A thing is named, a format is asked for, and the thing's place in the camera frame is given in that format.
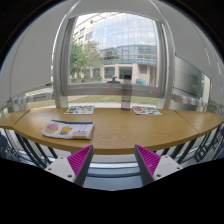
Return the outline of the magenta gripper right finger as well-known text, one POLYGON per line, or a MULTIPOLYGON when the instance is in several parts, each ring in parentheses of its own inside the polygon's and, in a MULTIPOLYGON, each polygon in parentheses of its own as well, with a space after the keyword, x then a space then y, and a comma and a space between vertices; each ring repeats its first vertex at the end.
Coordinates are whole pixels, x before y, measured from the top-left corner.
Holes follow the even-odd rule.
POLYGON ((135 145, 134 154, 140 168, 143 185, 148 185, 182 169, 169 155, 159 156, 140 145, 135 145))

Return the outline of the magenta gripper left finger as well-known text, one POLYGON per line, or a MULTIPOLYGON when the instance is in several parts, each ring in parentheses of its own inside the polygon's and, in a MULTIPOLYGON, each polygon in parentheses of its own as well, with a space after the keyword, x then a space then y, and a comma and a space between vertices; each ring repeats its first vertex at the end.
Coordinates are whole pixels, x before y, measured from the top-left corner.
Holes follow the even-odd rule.
POLYGON ((93 155, 93 146, 89 145, 68 157, 58 157, 46 168, 46 171, 82 186, 93 155))

